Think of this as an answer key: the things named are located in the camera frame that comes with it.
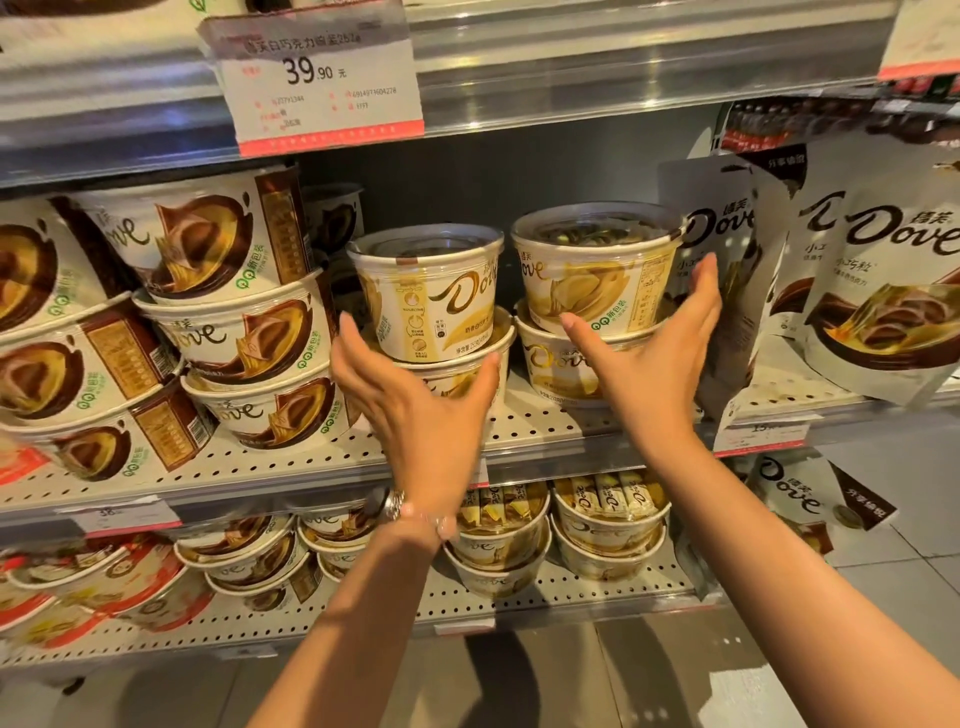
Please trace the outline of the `person's right hand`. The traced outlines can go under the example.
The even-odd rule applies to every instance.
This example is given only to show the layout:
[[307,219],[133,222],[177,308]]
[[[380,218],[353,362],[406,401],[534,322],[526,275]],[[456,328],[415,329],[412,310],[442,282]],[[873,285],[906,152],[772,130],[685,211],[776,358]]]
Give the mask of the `person's right hand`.
[[679,446],[700,443],[693,428],[694,395],[722,299],[717,259],[707,254],[694,269],[691,293],[643,346],[616,350],[627,370],[601,382],[604,397],[631,443],[652,463]]

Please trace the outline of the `person's left hand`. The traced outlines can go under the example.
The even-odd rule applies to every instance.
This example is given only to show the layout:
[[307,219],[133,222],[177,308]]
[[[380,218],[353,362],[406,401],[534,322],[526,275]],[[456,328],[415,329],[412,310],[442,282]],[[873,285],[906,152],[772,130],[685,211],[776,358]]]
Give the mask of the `person's left hand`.
[[472,414],[472,385],[459,398],[370,349],[342,312],[331,349],[334,382],[358,407],[381,444],[404,504],[424,516],[455,519],[478,465],[488,421]]

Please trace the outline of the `person's right forearm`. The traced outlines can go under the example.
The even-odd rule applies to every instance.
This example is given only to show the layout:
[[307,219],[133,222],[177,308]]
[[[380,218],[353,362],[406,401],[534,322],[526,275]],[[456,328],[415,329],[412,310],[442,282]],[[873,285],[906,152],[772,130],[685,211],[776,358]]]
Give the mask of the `person's right forearm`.
[[690,426],[635,428],[630,440],[808,728],[960,728],[960,679],[826,564]]

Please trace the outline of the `person's left forearm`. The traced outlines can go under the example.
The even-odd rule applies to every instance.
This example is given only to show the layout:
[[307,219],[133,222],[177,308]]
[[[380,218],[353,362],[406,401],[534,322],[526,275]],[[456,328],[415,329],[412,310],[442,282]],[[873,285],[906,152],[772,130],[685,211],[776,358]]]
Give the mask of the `person's left forearm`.
[[378,526],[246,728],[378,728],[453,524],[404,507]]

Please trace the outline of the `cream gold chocolate tub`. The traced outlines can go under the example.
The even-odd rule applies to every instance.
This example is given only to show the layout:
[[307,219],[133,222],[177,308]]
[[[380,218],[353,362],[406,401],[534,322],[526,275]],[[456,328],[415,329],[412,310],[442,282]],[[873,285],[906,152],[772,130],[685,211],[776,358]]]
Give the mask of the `cream gold chocolate tub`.
[[530,318],[564,332],[573,313],[603,338],[654,326],[687,220],[642,201],[592,201],[528,213],[511,226]]
[[566,334],[535,325],[520,298],[513,321],[522,344],[529,382],[536,394],[564,408],[608,408],[599,379]]
[[494,332],[504,233],[481,224],[385,229],[346,244],[380,350],[432,364],[482,349]]
[[394,363],[420,377],[434,395],[460,398],[468,392],[486,356],[490,353],[498,353],[500,356],[499,384],[493,405],[499,407],[505,400],[510,347],[518,335],[518,330],[513,315],[499,305],[492,307],[491,315],[486,318],[486,322],[490,324],[486,342],[481,346],[468,348],[452,343],[445,320],[441,319],[438,334],[434,338],[439,340],[441,335],[444,335],[446,337],[444,345],[453,349],[453,352],[458,355],[456,358],[432,363],[421,360],[415,362],[395,360]]

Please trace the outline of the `white perforated shelf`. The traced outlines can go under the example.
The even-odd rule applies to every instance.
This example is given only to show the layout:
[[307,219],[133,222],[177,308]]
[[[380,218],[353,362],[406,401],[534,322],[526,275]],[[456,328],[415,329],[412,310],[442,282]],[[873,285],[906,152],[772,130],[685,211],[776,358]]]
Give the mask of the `white perforated shelf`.
[[[604,409],[568,410],[535,394],[514,368],[503,406],[486,422],[483,463],[491,485],[642,466],[642,456]],[[253,450],[220,428],[185,465],[158,474],[88,483],[47,465],[0,486],[0,548],[81,538],[75,516],[96,506],[152,505],[186,526],[361,500],[391,481],[383,446],[364,419],[327,443]]]
[[[0,676],[62,678],[109,664],[139,666],[205,653],[221,659],[272,656],[306,636],[325,612],[335,587],[334,581],[324,579],[305,602],[264,613],[218,595],[186,625],[162,634],[107,620],[64,648],[0,648]],[[532,585],[498,600],[468,591],[453,577],[452,567],[440,563],[429,573],[411,635],[439,637],[433,625],[475,616],[495,616],[495,631],[502,632],[676,612],[723,601],[720,588],[707,590],[700,577],[682,570],[672,545],[657,552],[638,575],[618,583],[585,580],[545,561]]]
[[762,339],[748,384],[705,371],[697,393],[698,432],[713,450],[718,431],[733,425],[810,420],[803,446],[820,447],[900,432],[960,429],[960,375],[952,375],[925,407],[906,409],[844,390],[804,362],[791,341]]

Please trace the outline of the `gold tub of chocolate bars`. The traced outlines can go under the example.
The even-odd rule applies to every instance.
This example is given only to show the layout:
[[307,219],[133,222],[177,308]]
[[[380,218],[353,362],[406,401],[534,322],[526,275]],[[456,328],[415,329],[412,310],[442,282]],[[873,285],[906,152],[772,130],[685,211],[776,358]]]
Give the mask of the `gold tub of chocolate bars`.
[[442,552],[451,563],[457,578],[469,592],[493,601],[510,598],[532,585],[552,546],[553,535],[549,525],[539,529],[533,555],[521,564],[507,569],[487,571],[462,562],[452,547],[444,545]]
[[575,544],[565,534],[555,516],[549,516],[549,524],[558,545],[559,558],[575,576],[591,581],[621,581],[637,576],[643,566],[658,553],[666,541],[667,525],[654,528],[639,548],[620,555],[601,555]]
[[457,513],[457,558],[486,572],[514,569],[533,557],[550,493],[546,481],[468,490]]
[[646,468],[555,478],[549,484],[560,531],[577,547],[602,556],[649,549],[671,507]]

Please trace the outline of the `white chocolate pouch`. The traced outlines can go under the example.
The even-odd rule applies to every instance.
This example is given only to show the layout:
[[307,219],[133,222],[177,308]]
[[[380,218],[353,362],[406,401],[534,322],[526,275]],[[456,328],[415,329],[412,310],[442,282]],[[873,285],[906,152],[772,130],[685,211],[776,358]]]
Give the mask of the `white chocolate pouch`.
[[878,135],[863,150],[799,348],[831,383],[919,408],[960,365],[960,149]]
[[664,162],[656,181],[659,202],[686,221],[663,294],[666,310],[677,310],[689,296],[692,272],[704,256],[716,256],[722,310],[698,399],[704,414],[726,429],[745,407],[740,394],[751,384],[772,308],[786,244],[777,229],[784,191],[777,179],[733,154]]
[[759,456],[746,484],[823,557],[859,543],[898,513],[891,501],[813,448]]
[[770,307],[772,333],[796,340],[815,275],[847,210],[851,135],[780,148],[770,172],[786,188],[786,238]]

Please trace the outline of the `small shelf price label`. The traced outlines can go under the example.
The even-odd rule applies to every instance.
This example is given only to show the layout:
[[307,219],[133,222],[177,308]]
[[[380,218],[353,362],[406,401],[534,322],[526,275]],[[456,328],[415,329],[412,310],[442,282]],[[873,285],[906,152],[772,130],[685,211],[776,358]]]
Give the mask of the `small shelf price label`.
[[495,632],[497,630],[497,618],[492,614],[475,615],[463,619],[440,621],[433,627],[439,637],[466,637]]
[[806,443],[810,426],[810,419],[734,424],[718,430],[712,451],[731,457],[792,450]]
[[108,538],[180,528],[184,522],[156,494],[84,506],[55,508],[80,528],[86,538]]

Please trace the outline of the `metal shelf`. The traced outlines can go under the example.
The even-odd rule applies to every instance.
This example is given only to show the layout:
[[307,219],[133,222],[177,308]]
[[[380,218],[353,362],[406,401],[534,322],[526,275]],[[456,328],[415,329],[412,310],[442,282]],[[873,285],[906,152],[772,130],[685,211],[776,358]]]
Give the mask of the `metal shelf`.
[[[876,79],[902,0],[402,0],[429,137]],[[0,0],[0,189],[226,164],[198,27],[232,0],[27,19]]]

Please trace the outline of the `stack of brown chocolate tubs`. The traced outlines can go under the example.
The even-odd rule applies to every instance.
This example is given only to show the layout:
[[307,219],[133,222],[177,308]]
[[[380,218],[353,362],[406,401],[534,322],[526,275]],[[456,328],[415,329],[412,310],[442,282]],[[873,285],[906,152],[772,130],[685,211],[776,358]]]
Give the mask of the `stack of brown chocolate tubs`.
[[217,594],[252,612],[304,603],[354,565],[377,520],[361,501],[246,516],[175,531],[174,554]]
[[326,264],[296,168],[143,177],[0,200],[0,436],[78,480],[350,427]]

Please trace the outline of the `row of dark bottles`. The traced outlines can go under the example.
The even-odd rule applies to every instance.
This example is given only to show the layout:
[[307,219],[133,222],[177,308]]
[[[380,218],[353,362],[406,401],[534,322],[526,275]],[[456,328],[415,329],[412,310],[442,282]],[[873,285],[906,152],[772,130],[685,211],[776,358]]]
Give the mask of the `row of dark bottles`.
[[960,149],[960,102],[794,96],[737,101],[715,134],[713,150],[763,151],[848,131]]

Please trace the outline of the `large white red price tag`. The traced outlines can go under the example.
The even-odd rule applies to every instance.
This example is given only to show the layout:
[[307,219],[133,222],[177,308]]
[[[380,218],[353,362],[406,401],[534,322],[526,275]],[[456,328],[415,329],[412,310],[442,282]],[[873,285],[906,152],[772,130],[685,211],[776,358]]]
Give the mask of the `large white red price tag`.
[[198,35],[244,159],[426,132],[402,0],[208,17]]
[[960,0],[901,0],[879,82],[960,74]]

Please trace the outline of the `pile of red rimmed tubs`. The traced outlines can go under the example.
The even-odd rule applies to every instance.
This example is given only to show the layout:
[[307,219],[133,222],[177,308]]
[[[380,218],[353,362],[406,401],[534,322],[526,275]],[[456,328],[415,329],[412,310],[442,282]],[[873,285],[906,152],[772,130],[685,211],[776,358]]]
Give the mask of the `pile of red rimmed tubs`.
[[57,650],[109,620],[153,634],[187,625],[213,599],[171,540],[75,540],[0,554],[0,643]]

